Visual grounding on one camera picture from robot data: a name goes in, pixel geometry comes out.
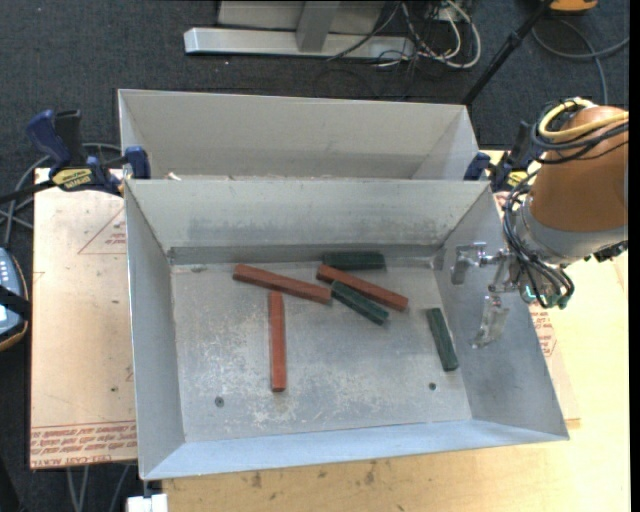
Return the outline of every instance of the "cable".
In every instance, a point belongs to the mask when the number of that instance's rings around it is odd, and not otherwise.
[[[118,503],[118,498],[120,498],[120,491],[122,490],[122,484],[124,483],[124,479],[129,472],[129,468],[131,466],[129,464],[125,464],[124,470],[120,475],[120,479],[118,480],[118,485],[116,486],[116,490],[113,493],[113,498],[111,498],[111,505],[109,505],[108,512],[114,512],[116,508],[116,504]]]
[[[361,39],[359,42],[357,42],[353,46],[347,48],[346,50],[341,51],[340,53],[337,53],[336,55],[333,55],[333,56],[329,57],[327,59],[327,62],[330,62],[330,61],[336,60],[336,59],[341,59],[342,57],[346,57],[347,55],[349,55],[350,53],[356,51],[358,48],[360,48],[365,43],[370,41],[374,36],[376,36],[382,29],[384,29],[389,23],[391,23],[391,21],[393,20],[393,18],[396,15],[396,13],[398,12],[398,8],[400,7],[400,2],[395,2],[395,4],[396,5],[394,6],[393,10],[391,11],[391,14],[387,17],[386,21],[384,21],[378,28],[373,29],[369,33],[369,35],[365,36],[363,39]]]
[[[464,12],[458,5],[456,5],[455,2],[451,0],[447,0],[447,5],[455,9],[458,12],[458,14],[462,17],[462,19],[469,24],[469,27],[471,28],[471,32],[473,34],[473,41],[475,42],[475,50],[476,50],[475,56],[469,62],[464,62],[464,63],[451,62],[450,58],[435,54],[426,45],[425,45],[425,51],[419,51],[418,53],[423,57],[435,60],[453,69],[469,69],[475,66],[480,60],[480,57],[482,56],[482,41],[480,39],[480,33],[478,32],[478,29],[476,28],[475,24],[471,21],[471,17],[466,12]]]
[[[542,155],[534,157],[539,163],[560,164],[572,160],[580,160],[602,141],[624,133],[629,130],[629,113],[622,112],[603,120],[587,123],[576,128],[560,131],[549,131],[548,126],[565,112],[577,112],[584,108],[595,106],[590,101],[576,97],[560,101],[558,105],[551,106],[543,110],[535,124],[531,126],[530,140],[533,148],[544,151],[555,151],[559,158],[543,158]],[[614,125],[612,128],[604,130],[598,135],[590,135],[595,130]],[[561,152],[566,150],[576,151],[571,155],[562,156]]]
[[[577,34],[582,36],[582,33],[579,32],[576,27],[574,27],[573,25],[571,25],[567,21],[560,20],[560,19],[557,20],[557,21],[559,21],[560,23],[568,26],[572,30],[575,30]],[[599,51],[591,50],[590,53],[565,53],[565,52],[561,52],[559,50],[556,50],[555,48],[552,48],[548,44],[544,43],[540,39],[540,36],[537,34],[535,28],[531,31],[531,34],[533,35],[533,37],[537,41],[537,43],[540,46],[542,46],[545,50],[547,50],[548,52],[553,53],[554,55],[557,55],[558,57],[564,57],[566,59],[575,59],[575,60],[590,60],[590,59],[594,59],[594,58],[609,57],[609,56],[613,55],[614,53],[616,53],[617,51],[621,50],[622,48],[624,48],[626,45],[629,44],[629,37],[627,36],[626,38],[624,38],[619,43],[616,43],[613,46],[610,46],[609,48],[605,48],[604,50],[599,50]]]
[[[549,45],[545,44],[540,39],[540,37],[538,36],[537,32],[535,31],[535,28],[531,30],[533,38],[536,40],[536,42],[540,46],[542,46],[542,48],[544,48],[548,52],[552,53],[553,55],[557,55],[559,57],[563,57],[565,59],[572,59],[572,60],[590,60],[590,59],[593,59],[595,64],[596,64],[596,67],[598,68],[598,76],[600,78],[600,85],[601,85],[601,88],[602,88],[602,102],[605,105],[608,104],[609,103],[609,92],[608,92],[608,89],[607,89],[607,81],[606,81],[606,77],[605,77],[605,74],[604,74],[604,70],[602,69],[602,63],[600,62],[600,58],[609,57],[609,56],[613,55],[615,52],[617,52],[620,49],[624,48],[627,44],[629,44],[629,37],[626,37],[625,39],[623,39],[619,43],[617,43],[617,44],[615,44],[613,46],[610,46],[609,48],[605,48],[604,50],[596,51],[594,49],[593,45],[591,44],[591,42],[589,41],[589,39],[587,38],[587,36],[585,36],[580,30],[578,30],[576,27],[574,27],[571,23],[568,23],[565,20],[557,20],[557,21],[559,21],[563,25],[565,25],[565,26],[569,27],[571,30],[573,30],[580,37],[580,39],[582,39],[582,41],[587,46],[587,48],[589,48],[590,53],[583,53],[583,54],[564,53],[564,52],[556,50],[555,48],[551,48]]]
[[[527,193],[529,182],[537,174],[538,171],[529,173],[527,177],[521,180],[509,193],[503,206],[504,217],[502,226],[507,245],[518,258],[521,271],[527,274],[536,299],[542,308],[548,309],[558,304],[558,302],[566,304],[575,291],[573,281],[561,267],[555,268],[542,262],[537,254],[528,249],[517,235],[512,223],[515,216],[514,205],[520,204],[519,196]],[[538,289],[536,279],[533,276],[534,271],[543,276],[553,286],[556,294],[553,301],[549,302]]]
[[[109,151],[115,151],[115,152],[121,152],[121,149],[119,146],[116,146],[114,144],[106,144],[106,143],[102,143],[102,142],[88,142],[86,144],[83,144],[83,147],[87,150],[89,149],[95,149],[97,150],[97,152],[99,153],[99,159],[100,161],[103,161],[104,159],[104,154],[103,151],[104,150],[109,150]],[[20,177],[20,179],[18,180],[18,183],[16,184],[14,191],[17,192],[19,190],[21,190],[24,186],[24,184],[27,182],[27,180],[29,180],[32,176],[33,171],[35,171],[38,168],[41,167],[46,167],[47,163],[49,162],[50,157],[49,156],[45,156],[40,158],[37,162],[33,163],[31,166],[29,166],[29,168],[22,174],[22,176]],[[117,162],[119,159],[113,159],[108,161],[107,163],[113,163],[113,162]],[[16,205],[16,201],[11,201],[11,203],[9,203],[9,209],[8,211],[2,211],[0,210],[0,225],[2,225],[2,223],[6,222],[6,226],[5,226],[5,234],[4,234],[4,239],[2,241],[2,246],[3,247],[8,247],[9,246],[9,242],[11,240],[11,231],[13,228],[13,223],[16,222],[17,224],[22,225],[23,227],[26,227],[27,229],[31,229],[33,230],[33,225],[22,220],[22,219],[18,219],[15,214],[22,210],[23,208],[25,208],[26,206],[28,206],[29,204],[31,204],[31,202],[33,201],[33,198],[28,198],[25,199],[23,202],[21,202],[19,205]]]
[[[80,487],[80,498],[76,496],[76,488],[73,483],[73,475],[71,474],[71,468],[67,468],[67,485],[69,487],[69,493],[71,494],[71,504],[74,512],[82,512],[84,509],[84,498],[87,491],[87,482],[89,480],[89,466],[84,467],[84,473],[82,476],[82,486]]]

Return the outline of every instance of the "black cable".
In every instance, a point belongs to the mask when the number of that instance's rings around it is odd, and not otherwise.
[[[125,464],[124,470],[122,471],[122,474],[120,475],[120,479],[118,480],[118,485],[116,486],[116,489],[113,493],[113,498],[111,498],[111,505],[109,505],[108,512],[114,512],[116,509],[118,498],[120,498],[120,491],[122,490],[122,484],[124,483],[124,479],[126,478],[130,467],[131,466],[129,464]]]
[[[569,27],[571,30],[573,30],[578,37],[580,37],[580,39],[582,39],[582,42],[587,46],[587,48],[589,48],[589,52],[590,53],[565,53],[565,52],[561,52],[556,50],[555,48],[550,47],[549,45],[547,45],[546,43],[544,43],[539,35],[536,33],[535,29],[531,31],[531,35],[533,36],[533,38],[535,39],[535,41],[545,50],[547,50],[549,53],[552,53],[553,55],[556,55],[558,57],[562,57],[565,59],[570,59],[570,60],[590,60],[593,59],[596,67],[598,68],[598,76],[600,77],[600,85],[602,87],[602,98],[603,98],[603,103],[605,105],[607,105],[609,103],[609,92],[607,90],[607,81],[606,81],[606,77],[604,74],[604,70],[602,69],[602,63],[600,61],[601,58],[605,58],[605,57],[610,57],[611,55],[613,55],[614,53],[616,53],[617,51],[621,50],[622,48],[624,48],[627,44],[629,44],[629,37],[626,37],[625,39],[623,39],[622,41],[620,41],[619,43],[610,46],[609,48],[605,48],[604,50],[600,50],[600,51],[596,51],[595,48],[593,47],[593,45],[591,44],[591,42],[589,41],[589,39],[587,38],[586,35],[584,35],[580,30],[578,30],[576,27],[574,27],[571,23],[568,23],[565,20],[557,20],[560,23],[562,23],[563,25]]]
[[[574,27],[573,25],[571,25],[567,21],[562,20],[562,19],[558,19],[556,21],[559,21],[560,23],[570,27],[571,29],[575,30],[578,35],[580,35],[581,37],[584,37],[583,34],[580,33],[576,27]],[[604,50],[596,51],[596,50],[592,49],[592,47],[590,47],[589,48],[591,50],[590,53],[565,53],[565,52],[561,52],[559,50],[556,50],[555,48],[552,48],[548,44],[544,43],[540,39],[539,35],[536,33],[535,29],[531,32],[531,34],[533,35],[534,39],[538,42],[538,44],[540,46],[542,46],[548,52],[553,53],[554,55],[557,55],[558,57],[564,57],[564,58],[567,58],[567,59],[575,59],[575,60],[589,60],[589,59],[594,59],[594,58],[610,57],[611,55],[613,55],[614,53],[620,51],[622,48],[624,48],[626,45],[629,44],[629,37],[626,37],[622,41],[620,41],[619,43],[616,43],[616,44],[610,46],[609,48],[605,48]]]
[[[341,51],[340,53],[337,53],[337,54],[329,57],[327,59],[327,62],[330,62],[330,61],[336,60],[336,59],[341,59],[342,57],[346,57],[347,55],[349,55],[350,53],[353,53],[358,48],[363,46],[365,43],[370,41],[373,37],[378,35],[378,33],[380,33],[380,31],[383,30],[387,25],[389,25],[389,23],[391,23],[393,18],[395,18],[395,15],[398,12],[398,9],[400,8],[400,3],[401,2],[395,2],[396,5],[392,9],[391,14],[389,16],[387,16],[386,20],[382,24],[380,24],[377,28],[374,28],[367,36],[362,38],[360,41],[358,41],[353,46],[347,48],[346,50]]]
[[[515,212],[513,210],[514,203],[517,202],[517,198],[525,193],[525,190],[528,188],[528,183],[538,174],[538,171],[529,173],[527,177],[518,183],[513,190],[507,196],[503,210],[503,232],[505,235],[505,239],[511,251],[518,258],[520,263],[521,270],[524,271],[529,277],[529,281],[533,288],[534,296],[536,297],[538,303],[542,308],[548,309],[553,307],[557,302],[549,303],[545,300],[542,293],[538,289],[536,285],[536,280],[533,276],[532,271],[535,270],[540,275],[549,281],[553,285],[556,291],[556,295],[559,298],[567,301],[575,290],[573,282],[567,276],[567,274],[562,269],[556,269],[550,265],[543,263],[537,254],[528,249],[522,240],[519,238],[517,233],[515,232],[514,226],[512,224],[513,217],[515,216]]]

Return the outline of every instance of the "red stick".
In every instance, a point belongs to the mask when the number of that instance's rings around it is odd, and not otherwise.
[[[407,297],[403,297],[402,295],[386,290],[385,288],[370,283],[369,281],[347,274],[342,270],[329,267],[328,265],[320,265],[320,267],[318,267],[316,279],[326,281],[328,283],[340,281],[342,284],[347,285],[349,288],[353,288],[368,299],[397,311],[404,311],[407,309],[407,305],[409,304],[409,299]]]
[[[321,304],[331,301],[331,290],[316,284],[298,281],[290,277],[274,274],[267,270],[238,264],[233,270],[233,279],[244,283],[255,284],[277,292],[288,293],[303,299],[312,300]]]
[[[284,332],[284,300],[280,292],[269,292],[269,345],[271,391],[287,389],[287,351]]]

